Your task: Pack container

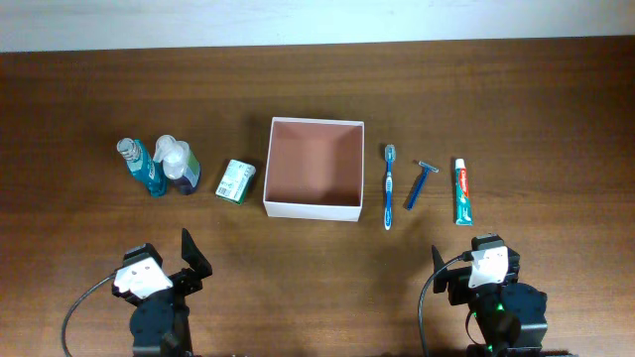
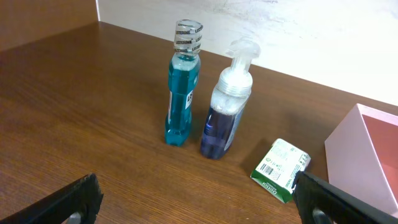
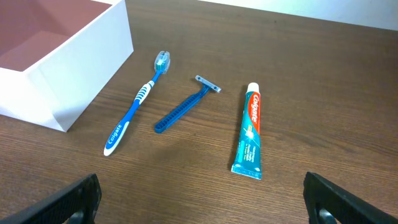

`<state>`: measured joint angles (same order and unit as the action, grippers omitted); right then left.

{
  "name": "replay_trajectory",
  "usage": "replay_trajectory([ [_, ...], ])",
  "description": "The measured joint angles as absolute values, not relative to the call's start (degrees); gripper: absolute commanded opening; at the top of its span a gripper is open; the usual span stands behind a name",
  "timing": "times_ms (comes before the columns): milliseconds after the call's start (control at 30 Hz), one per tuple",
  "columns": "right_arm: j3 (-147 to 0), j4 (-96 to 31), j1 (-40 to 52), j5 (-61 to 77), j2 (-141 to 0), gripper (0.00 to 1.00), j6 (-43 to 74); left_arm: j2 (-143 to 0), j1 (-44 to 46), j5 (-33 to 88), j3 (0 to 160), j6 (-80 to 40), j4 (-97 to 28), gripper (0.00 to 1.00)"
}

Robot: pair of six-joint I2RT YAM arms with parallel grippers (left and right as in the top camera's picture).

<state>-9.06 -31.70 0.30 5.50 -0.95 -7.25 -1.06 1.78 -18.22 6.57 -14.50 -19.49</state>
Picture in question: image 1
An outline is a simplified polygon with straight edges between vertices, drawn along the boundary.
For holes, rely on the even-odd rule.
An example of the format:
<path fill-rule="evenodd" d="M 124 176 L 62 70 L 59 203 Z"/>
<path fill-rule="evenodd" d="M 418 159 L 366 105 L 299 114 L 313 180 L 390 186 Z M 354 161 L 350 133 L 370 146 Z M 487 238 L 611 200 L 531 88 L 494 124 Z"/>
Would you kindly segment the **toothpaste tube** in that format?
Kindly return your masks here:
<path fill-rule="evenodd" d="M 472 226 L 473 216 L 467 170 L 464 159 L 456 159 L 454 162 L 455 173 L 455 224 L 460 226 Z"/>

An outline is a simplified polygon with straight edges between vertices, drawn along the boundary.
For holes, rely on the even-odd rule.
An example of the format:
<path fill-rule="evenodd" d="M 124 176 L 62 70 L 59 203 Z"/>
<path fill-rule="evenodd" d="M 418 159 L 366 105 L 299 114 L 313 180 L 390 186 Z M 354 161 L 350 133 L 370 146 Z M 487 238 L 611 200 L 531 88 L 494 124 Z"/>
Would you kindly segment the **green white soap box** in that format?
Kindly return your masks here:
<path fill-rule="evenodd" d="M 229 202 L 242 204 L 255 174 L 256 168 L 253 165 L 230 160 L 215 195 Z"/>

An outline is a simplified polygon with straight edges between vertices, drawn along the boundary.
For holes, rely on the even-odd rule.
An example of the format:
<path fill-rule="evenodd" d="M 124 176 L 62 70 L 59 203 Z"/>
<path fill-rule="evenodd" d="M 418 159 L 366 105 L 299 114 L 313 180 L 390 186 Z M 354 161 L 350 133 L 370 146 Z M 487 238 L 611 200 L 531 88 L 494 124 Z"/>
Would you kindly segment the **teal mouthwash bottle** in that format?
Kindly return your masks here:
<path fill-rule="evenodd" d="M 130 174 L 151 196 L 160 197 L 166 194 L 167 179 L 163 170 L 153 161 L 140 140 L 123 138 L 117 143 L 116 149 L 126 162 Z"/>

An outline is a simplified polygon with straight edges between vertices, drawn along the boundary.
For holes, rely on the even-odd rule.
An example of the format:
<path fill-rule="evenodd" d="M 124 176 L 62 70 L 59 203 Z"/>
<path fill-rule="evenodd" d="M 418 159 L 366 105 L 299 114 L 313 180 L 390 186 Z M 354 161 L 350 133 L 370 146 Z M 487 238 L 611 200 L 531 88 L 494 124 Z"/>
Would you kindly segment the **clear pump soap bottle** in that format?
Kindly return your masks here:
<path fill-rule="evenodd" d="M 187 142 L 171 135 L 161 136 L 156 141 L 153 161 L 162 167 L 164 175 L 181 194 L 196 192 L 201 166 Z"/>

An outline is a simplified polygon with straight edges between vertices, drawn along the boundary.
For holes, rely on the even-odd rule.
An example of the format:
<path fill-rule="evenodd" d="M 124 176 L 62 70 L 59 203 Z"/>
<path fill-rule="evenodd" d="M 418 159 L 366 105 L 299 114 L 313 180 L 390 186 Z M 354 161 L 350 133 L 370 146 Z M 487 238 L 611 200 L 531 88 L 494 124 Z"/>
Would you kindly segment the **blue disposable razor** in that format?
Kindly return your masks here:
<path fill-rule="evenodd" d="M 416 205 L 417 200 L 423 190 L 424 185 L 426 184 L 426 181 L 430 173 L 437 174 L 440 171 L 439 168 L 432 166 L 428 163 L 425 163 L 423 161 L 417 161 L 417 165 L 422 168 L 422 172 L 414 184 L 414 188 L 412 190 L 412 193 L 406 205 L 407 210 L 412 210 L 414 206 Z"/>

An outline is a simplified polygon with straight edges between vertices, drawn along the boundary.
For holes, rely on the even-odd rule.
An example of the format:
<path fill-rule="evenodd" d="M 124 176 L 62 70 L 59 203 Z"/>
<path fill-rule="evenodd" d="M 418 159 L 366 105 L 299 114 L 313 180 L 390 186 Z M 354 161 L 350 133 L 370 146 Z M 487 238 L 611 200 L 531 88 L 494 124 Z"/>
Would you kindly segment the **blue white toothbrush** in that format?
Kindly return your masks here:
<path fill-rule="evenodd" d="M 385 208 L 384 208 L 384 228 L 390 230 L 392 227 L 393 213 L 392 213 L 392 193 L 393 193 L 393 177 L 392 166 L 396 159 L 395 146 L 389 144 L 385 148 L 385 161 L 386 161 L 386 177 L 385 177 Z"/>

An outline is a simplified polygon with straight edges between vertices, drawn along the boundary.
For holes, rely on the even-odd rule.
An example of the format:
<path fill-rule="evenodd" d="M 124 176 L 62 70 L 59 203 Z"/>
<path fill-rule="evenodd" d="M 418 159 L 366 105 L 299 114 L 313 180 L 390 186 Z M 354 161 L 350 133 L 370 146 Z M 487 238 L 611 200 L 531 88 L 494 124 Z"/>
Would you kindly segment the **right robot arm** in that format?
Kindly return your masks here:
<path fill-rule="evenodd" d="M 547 295 L 520 283 L 520 255 L 498 238 L 444 261 L 432 248 L 433 291 L 447 293 L 450 305 L 468 307 L 483 341 L 472 341 L 467 356 L 538 356 L 547 333 Z"/>

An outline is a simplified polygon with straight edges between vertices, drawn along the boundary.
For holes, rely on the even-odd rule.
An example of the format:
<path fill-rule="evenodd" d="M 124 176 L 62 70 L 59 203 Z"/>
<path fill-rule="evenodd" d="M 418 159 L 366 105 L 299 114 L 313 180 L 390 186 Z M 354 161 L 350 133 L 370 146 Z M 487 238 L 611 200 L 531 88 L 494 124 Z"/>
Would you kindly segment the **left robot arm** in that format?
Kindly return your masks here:
<path fill-rule="evenodd" d="M 185 228 L 182 259 L 189 267 L 169 276 L 173 286 L 141 299 L 130 318 L 134 357 L 194 356 L 186 297 L 202 289 L 202 280 L 212 275 L 212 267 Z"/>

